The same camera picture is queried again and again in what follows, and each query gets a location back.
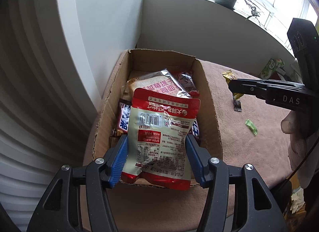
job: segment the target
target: chocolate bar wrapper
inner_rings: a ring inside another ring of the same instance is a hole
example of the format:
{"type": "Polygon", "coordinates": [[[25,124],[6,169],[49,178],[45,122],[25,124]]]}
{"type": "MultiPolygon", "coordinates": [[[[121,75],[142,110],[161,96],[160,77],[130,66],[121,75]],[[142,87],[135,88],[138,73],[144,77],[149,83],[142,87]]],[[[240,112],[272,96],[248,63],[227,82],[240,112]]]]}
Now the chocolate bar wrapper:
{"type": "Polygon", "coordinates": [[[195,118],[194,123],[192,125],[192,128],[188,132],[189,134],[192,134],[194,138],[196,139],[198,145],[200,145],[200,136],[199,136],[199,128],[198,128],[198,123],[197,119],[195,118]]]}
{"type": "Polygon", "coordinates": [[[234,100],[234,110],[241,112],[241,102],[240,102],[240,99],[237,99],[237,100],[236,100],[234,97],[232,97],[232,99],[234,100]]]}
{"type": "Polygon", "coordinates": [[[188,92],[189,95],[192,96],[192,98],[199,97],[200,93],[195,87],[191,71],[174,71],[172,74],[178,83],[188,92]]]}
{"type": "Polygon", "coordinates": [[[119,113],[117,118],[117,124],[114,132],[114,136],[121,136],[127,134],[129,126],[129,118],[131,112],[132,103],[127,100],[119,100],[119,113]]]}

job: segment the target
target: barcode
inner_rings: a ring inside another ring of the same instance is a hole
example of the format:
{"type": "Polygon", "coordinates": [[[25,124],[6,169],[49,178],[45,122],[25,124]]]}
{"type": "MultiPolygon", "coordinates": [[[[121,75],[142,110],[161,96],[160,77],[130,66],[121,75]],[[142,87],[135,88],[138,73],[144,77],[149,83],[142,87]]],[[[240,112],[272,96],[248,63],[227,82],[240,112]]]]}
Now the barcode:
{"type": "Polygon", "coordinates": [[[148,124],[148,125],[155,125],[158,126],[160,121],[160,116],[156,115],[140,115],[140,124],[148,124]]]}

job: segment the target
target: black cable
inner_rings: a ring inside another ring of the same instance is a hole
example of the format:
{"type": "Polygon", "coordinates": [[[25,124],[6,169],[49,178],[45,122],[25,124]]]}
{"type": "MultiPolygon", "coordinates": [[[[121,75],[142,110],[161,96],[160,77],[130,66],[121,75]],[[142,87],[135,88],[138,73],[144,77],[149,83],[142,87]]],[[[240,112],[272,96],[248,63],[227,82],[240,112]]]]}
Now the black cable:
{"type": "Polygon", "coordinates": [[[309,152],[306,154],[306,156],[303,158],[303,160],[300,162],[300,164],[297,166],[297,168],[292,172],[292,174],[283,182],[283,184],[279,187],[279,189],[275,192],[275,194],[280,191],[285,184],[296,174],[296,172],[299,170],[299,168],[303,165],[303,163],[307,160],[308,156],[312,153],[312,151],[315,149],[316,145],[319,142],[319,136],[317,137],[317,140],[313,144],[313,146],[310,148],[309,152]]]}

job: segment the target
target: red snack bag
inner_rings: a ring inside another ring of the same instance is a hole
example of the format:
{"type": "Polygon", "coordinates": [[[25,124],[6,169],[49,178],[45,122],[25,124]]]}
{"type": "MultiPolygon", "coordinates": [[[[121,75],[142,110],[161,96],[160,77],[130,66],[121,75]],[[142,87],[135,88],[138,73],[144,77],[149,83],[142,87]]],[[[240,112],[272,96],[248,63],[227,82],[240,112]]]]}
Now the red snack bag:
{"type": "Polygon", "coordinates": [[[130,112],[128,157],[122,180],[134,183],[144,178],[171,189],[189,189],[191,169],[185,137],[199,106],[199,99],[137,88],[130,112]]]}

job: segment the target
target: plastic packaging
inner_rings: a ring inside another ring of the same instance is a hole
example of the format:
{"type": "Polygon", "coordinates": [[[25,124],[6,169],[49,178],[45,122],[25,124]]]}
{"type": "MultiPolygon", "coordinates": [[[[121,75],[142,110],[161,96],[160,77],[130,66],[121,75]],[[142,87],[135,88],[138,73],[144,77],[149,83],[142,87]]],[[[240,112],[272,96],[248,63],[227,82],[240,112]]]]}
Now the plastic packaging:
{"type": "Polygon", "coordinates": [[[197,124],[197,119],[195,118],[192,128],[189,131],[189,134],[192,134],[197,141],[197,144],[200,145],[200,136],[199,136],[199,128],[197,124]]]}
{"type": "Polygon", "coordinates": [[[178,83],[191,95],[193,98],[199,97],[199,91],[196,89],[192,79],[191,71],[176,71],[172,72],[178,83]]]}
{"type": "Polygon", "coordinates": [[[167,69],[128,80],[123,97],[132,100],[133,93],[137,88],[143,88],[180,98],[191,98],[167,69]]]}
{"type": "MultiPolygon", "coordinates": [[[[229,84],[229,82],[231,80],[236,80],[237,79],[236,76],[232,73],[232,70],[228,70],[226,72],[223,72],[222,76],[224,76],[224,78],[226,79],[227,85],[229,84]]],[[[238,100],[240,97],[243,96],[243,94],[241,94],[241,93],[233,93],[232,95],[233,95],[235,100],[238,100]]]]}
{"type": "Polygon", "coordinates": [[[137,88],[128,128],[128,157],[121,178],[144,178],[154,185],[187,190],[191,169],[185,137],[199,110],[199,99],[178,98],[137,88]]]}
{"type": "Polygon", "coordinates": [[[277,68],[283,67],[285,62],[281,59],[270,59],[264,69],[260,73],[261,79],[269,79],[277,68]]]}
{"type": "Polygon", "coordinates": [[[249,129],[253,132],[254,135],[258,134],[258,129],[251,120],[247,119],[245,125],[249,127],[249,129]]]}
{"type": "Polygon", "coordinates": [[[129,126],[129,118],[132,103],[127,100],[119,100],[119,112],[117,117],[117,124],[114,131],[114,136],[121,136],[127,134],[129,126]]]}

